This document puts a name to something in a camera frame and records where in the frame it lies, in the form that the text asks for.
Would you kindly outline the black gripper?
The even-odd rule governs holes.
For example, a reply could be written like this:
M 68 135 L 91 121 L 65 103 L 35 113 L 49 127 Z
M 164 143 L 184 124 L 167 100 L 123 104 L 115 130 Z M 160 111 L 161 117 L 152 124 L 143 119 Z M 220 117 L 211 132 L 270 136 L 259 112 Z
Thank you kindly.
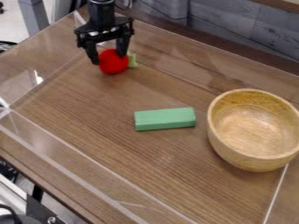
M 77 46 L 84 47 L 93 65 L 99 64 L 96 43 L 115 40 L 119 57 L 123 58 L 127 56 L 129 40 L 135 35 L 133 21 L 131 17 L 116 17 L 115 23 L 109 27 L 96 27 L 96 25 L 88 21 L 83 26 L 75 29 Z

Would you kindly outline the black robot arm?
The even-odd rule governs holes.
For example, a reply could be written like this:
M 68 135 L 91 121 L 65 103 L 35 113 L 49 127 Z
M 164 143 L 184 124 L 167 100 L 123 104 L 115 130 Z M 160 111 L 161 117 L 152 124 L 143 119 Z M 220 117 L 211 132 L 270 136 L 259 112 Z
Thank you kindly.
M 135 35 L 133 19 L 115 14 L 116 0 L 88 0 L 88 22 L 75 29 L 77 47 L 85 50 L 91 62 L 100 62 L 97 44 L 115 40 L 116 54 L 127 56 L 131 37 Z

